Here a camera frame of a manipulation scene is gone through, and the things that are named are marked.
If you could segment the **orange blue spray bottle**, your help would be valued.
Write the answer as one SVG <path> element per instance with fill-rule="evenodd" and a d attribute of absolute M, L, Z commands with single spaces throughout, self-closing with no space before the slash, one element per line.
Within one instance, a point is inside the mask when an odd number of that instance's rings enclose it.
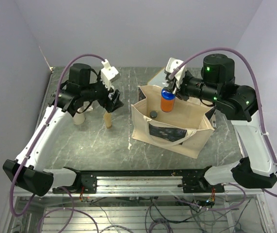
<path fill-rule="evenodd" d="M 161 91 L 161 110 L 163 112 L 171 112 L 175 103 L 175 95 L 169 90 L 163 88 Z"/>

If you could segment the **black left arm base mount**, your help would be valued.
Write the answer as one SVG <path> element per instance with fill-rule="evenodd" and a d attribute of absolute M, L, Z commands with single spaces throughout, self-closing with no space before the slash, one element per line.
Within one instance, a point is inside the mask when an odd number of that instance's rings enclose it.
<path fill-rule="evenodd" d="M 92 173 L 69 168 L 56 169 L 52 172 L 53 184 L 51 188 L 54 192 L 65 187 L 72 193 L 80 193 L 81 191 L 87 194 L 96 193 L 98 180 Z"/>

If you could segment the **clear bottle with dark cap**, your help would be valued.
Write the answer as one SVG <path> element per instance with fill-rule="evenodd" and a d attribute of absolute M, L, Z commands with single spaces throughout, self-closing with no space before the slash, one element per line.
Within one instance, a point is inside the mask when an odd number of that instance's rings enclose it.
<path fill-rule="evenodd" d="M 149 113 L 149 117 L 150 117 L 151 119 L 156 119 L 157 116 L 158 116 L 157 111 L 151 111 L 151 112 Z"/>

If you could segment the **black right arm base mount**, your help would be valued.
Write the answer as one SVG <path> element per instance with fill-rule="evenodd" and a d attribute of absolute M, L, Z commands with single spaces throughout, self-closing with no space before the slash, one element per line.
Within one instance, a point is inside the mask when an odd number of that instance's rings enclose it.
<path fill-rule="evenodd" d="M 216 193 L 224 193 L 225 189 L 221 184 L 209 184 L 204 175 L 211 168 L 208 166 L 204 169 L 182 169 L 176 171 L 177 176 L 181 176 L 181 184 L 178 187 L 183 189 L 184 193 L 211 193 L 215 189 Z"/>

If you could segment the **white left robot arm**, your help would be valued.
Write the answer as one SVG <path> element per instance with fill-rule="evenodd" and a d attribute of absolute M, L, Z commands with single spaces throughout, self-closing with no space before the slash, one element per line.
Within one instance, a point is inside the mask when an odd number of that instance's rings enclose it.
<path fill-rule="evenodd" d="M 3 164 L 12 184 L 40 197 L 60 186 L 71 193 L 81 189 L 79 171 L 71 168 L 48 171 L 45 167 L 62 127 L 72 122 L 85 102 L 97 101 L 108 113 L 123 106 L 119 90 L 112 85 L 119 72 L 108 61 L 102 64 L 95 83 L 90 82 L 95 70 L 89 65 L 75 63 L 70 67 L 68 80 L 52 94 L 44 117 L 26 147 L 14 160 L 7 159 Z"/>

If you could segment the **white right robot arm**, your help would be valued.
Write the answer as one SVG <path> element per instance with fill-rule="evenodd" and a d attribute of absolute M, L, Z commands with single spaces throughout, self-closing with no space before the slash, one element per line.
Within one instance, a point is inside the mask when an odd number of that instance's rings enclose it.
<path fill-rule="evenodd" d="M 187 100 L 210 101 L 231 121 L 245 148 L 246 157 L 224 166 L 204 169 L 198 189 L 208 192 L 214 185 L 236 182 L 248 189 L 269 189 L 277 182 L 277 156 L 273 155 L 263 129 L 255 90 L 235 84 L 235 62 L 224 54 L 204 57 L 201 78 L 193 77 L 182 60 L 171 57 L 164 69 L 169 90 Z"/>

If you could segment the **cream canvas tote bag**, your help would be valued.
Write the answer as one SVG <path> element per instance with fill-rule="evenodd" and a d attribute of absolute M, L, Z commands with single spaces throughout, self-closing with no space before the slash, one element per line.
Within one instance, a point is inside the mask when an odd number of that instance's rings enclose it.
<path fill-rule="evenodd" d="M 196 159 L 214 132 L 214 109 L 190 98 L 176 99 L 173 110 L 163 112 L 161 90 L 155 85 L 138 87 L 138 102 L 131 105 L 132 139 Z M 149 117 L 151 111 L 157 111 L 156 119 Z"/>

